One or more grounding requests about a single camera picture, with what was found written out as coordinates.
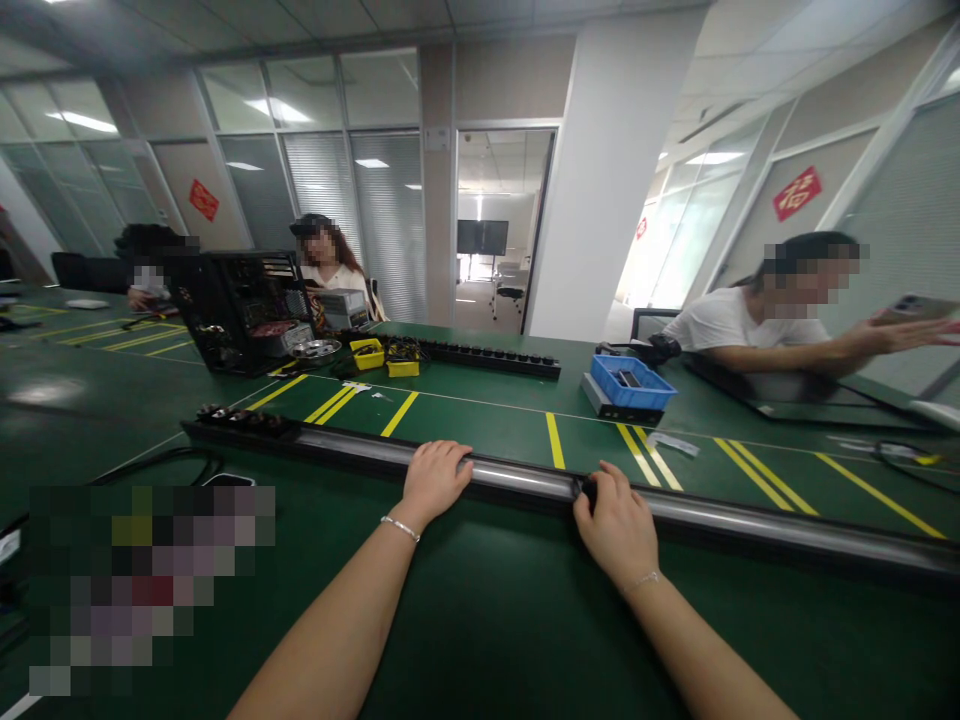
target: bracelet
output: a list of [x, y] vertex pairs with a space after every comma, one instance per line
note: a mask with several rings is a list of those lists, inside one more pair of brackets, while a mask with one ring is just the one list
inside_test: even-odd
[[654, 571], [653, 571], [652, 573], [650, 573], [649, 575], [644, 575], [644, 576], [643, 576], [642, 578], [640, 578], [639, 580], [636, 580], [636, 581], [630, 583], [629, 585], [624, 585], [622, 588], [620, 588], [620, 592], [623, 593], [624, 595], [626, 595], [628, 592], [630, 592], [630, 591], [633, 590], [634, 588], [640, 587], [640, 586], [643, 585], [645, 582], [660, 582], [660, 573], [658, 573], [656, 570], [654, 570]]
[[410, 537], [413, 538], [413, 541], [414, 541], [415, 543], [420, 542], [420, 536], [417, 535], [413, 530], [411, 530], [410, 528], [408, 528], [406, 525], [404, 525], [404, 524], [403, 524], [402, 522], [400, 522], [399, 520], [394, 520], [394, 519], [393, 519], [392, 517], [390, 517], [389, 515], [384, 515], [382, 518], [380, 518], [380, 522], [382, 522], [382, 523], [388, 522], [388, 523], [390, 523], [391, 525], [393, 525], [393, 526], [395, 526], [395, 527], [398, 527], [398, 528], [400, 528], [401, 530], [403, 530], [407, 535], [409, 535]]

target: white pillar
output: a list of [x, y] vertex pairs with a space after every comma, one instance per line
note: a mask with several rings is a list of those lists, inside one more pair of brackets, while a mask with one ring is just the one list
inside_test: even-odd
[[547, 187], [529, 333], [596, 342], [707, 7], [589, 22]]

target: wrist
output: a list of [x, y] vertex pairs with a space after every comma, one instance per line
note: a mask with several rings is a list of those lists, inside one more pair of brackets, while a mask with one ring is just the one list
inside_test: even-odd
[[427, 525], [433, 520], [432, 517], [429, 517], [428, 513], [419, 510], [408, 500], [401, 500], [394, 505], [390, 511], [390, 517], [402, 522], [417, 535], [422, 535], [423, 531], [427, 529]]

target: black office chair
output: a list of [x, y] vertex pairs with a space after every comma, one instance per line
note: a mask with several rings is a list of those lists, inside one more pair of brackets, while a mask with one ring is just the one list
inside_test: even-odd
[[130, 287], [127, 263], [120, 258], [85, 258], [87, 274], [97, 292], [126, 295]]
[[50, 261], [57, 273], [57, 282], [67, 290], [93, 290], [87, 259], [80, 253], [51, 253]]

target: ceiling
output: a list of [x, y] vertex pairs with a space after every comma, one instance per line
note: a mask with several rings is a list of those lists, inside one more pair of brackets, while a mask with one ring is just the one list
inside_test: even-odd
[[[727, 135], [957, 7], [955, 0], [718, 0], [703, 31], [661, 165]], [[680, 140], [735, 103], [689, 145]]]
[[[0, 0], [0, 75], [46, 72], [64, 61], [85, 72], [130, 72], [184, 59], [252, 56], [278, 46], [370, 49], [549, 30], [591, 17], [707, 1]], [[8, 50], [11, 38], [41, 52], [31, 58], [15, 45]]]
[[460, 133], [461, 192], [535, 193], [540, 190], [551, 130]]

